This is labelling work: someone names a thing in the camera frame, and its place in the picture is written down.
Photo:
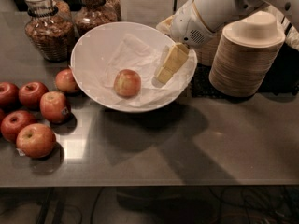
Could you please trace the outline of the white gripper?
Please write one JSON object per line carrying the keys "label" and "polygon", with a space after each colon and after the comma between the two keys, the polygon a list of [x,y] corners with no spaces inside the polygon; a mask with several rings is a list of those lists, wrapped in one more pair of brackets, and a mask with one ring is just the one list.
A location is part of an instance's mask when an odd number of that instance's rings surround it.
{"label": "white gripper", "polygon": [[164,52],[161,64],[154,73],[154,77],[163,84],[166,84],[187,62],[189,49],[184,44],[194,48],[201,47],[215,34],[204,25],[194,0],[188,0],[174,16],[159,22],[156,29],[165,35],[170,35],[174,41],[180,42]]}

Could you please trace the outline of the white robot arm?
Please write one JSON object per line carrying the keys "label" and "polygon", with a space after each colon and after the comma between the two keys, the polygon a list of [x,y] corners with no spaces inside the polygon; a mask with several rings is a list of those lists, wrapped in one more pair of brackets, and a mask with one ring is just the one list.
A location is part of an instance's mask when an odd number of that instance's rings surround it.
{"label": "white robot arm", "polygon": [[188,0],[174,15],[161,21],[157,29],[176,42],[200,48],[223,25],[242,20],[268,5],[299,30],[299,0]]}

